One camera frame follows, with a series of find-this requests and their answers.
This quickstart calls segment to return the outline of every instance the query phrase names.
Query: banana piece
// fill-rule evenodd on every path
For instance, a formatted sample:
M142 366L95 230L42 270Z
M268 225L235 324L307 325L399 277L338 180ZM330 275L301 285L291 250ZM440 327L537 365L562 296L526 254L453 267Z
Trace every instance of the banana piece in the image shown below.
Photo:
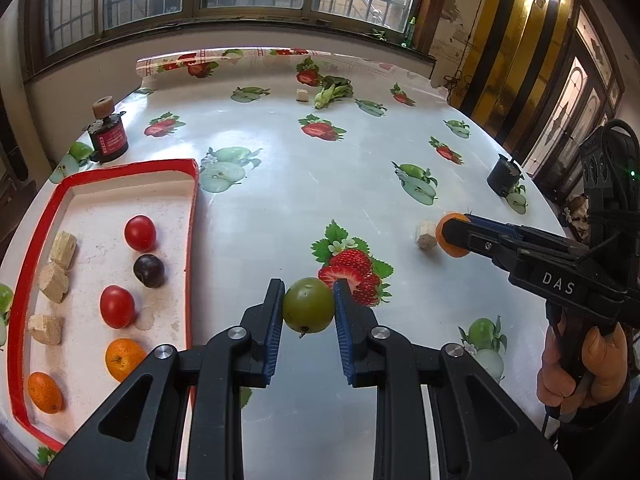
M49 262L40 271L38 288L51 301L60 303L65 292L69 290L69 278L57 263Z
M53 240L53 247L49 253L52 262L56 262L62 269L67 270L71 264L71 258L76 252L76 243L78 240L72 234L66 231L59 231Z
M436 224L425 220L418 225L415 233L415 242L423 251L433 249L438 244L436 240Z
M56 316L31 316L27 330L31 337L43 345L57 345L62 339L62 323Z

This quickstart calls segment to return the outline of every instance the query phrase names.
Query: silver bolt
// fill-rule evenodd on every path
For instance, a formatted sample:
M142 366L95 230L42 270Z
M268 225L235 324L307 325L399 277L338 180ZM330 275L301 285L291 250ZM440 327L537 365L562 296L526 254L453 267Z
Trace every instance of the silver bolt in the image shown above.
M465 349L462 348L458 343L449 343L445 345L444 351L450 355L451 357L462 357L465 353Z
M375 326L371 329L371 335L376 339L386 339L391 335L391 330L386 326Z
M246 329L242 326L234 326L231 327L226 334L229 336L229 339L242 339L246 336Z
M171 345L160 345L154 350L154 355L158 359L167 359L168 357L171 357L171 354L173 353L174 348Z

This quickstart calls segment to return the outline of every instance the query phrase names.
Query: bottle label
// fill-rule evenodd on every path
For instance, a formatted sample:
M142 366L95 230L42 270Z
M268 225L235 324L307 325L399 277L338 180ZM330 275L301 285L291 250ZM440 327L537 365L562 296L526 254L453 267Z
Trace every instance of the bottle label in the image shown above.
M111 130L103 134L97 134L96 137L100 152L103 155L111 155L111 153L117 152L127 142L127 135L124 133L122 122L119 122Z

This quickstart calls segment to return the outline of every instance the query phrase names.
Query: orange fruit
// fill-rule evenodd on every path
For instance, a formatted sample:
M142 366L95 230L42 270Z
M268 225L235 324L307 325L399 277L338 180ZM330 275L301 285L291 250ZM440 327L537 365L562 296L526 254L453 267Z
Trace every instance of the orange fruit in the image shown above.
M44 413L57 413L62 409L62 393L50 376L34 372L27 380L27 390L36 407Z
M447 220L451 220L452 218L456 218L465 222L471 221L462 213L449 213L444 215L438 222L438 225L436 225L436 240L438 241L438 245L442 247L442 250L445 251L449 256L453 256L454 258L462 258L462 256L466 256L467 254L469 254L469 251L467 249L461 249L455 245L450 244L444 239L444 236L442 236L442 226Z
M133 339L120 338L109 343L104 354L107 370L116 381L121 383L145 360L146 352Z

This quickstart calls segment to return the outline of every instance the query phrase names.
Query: dark purple grape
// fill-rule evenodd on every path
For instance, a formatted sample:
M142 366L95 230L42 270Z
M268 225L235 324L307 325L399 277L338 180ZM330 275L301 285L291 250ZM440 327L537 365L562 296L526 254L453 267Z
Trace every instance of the dark purple grape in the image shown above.
M164 263L157 256L143 254L133 264L133 273L144 286L158 288L164 283Z

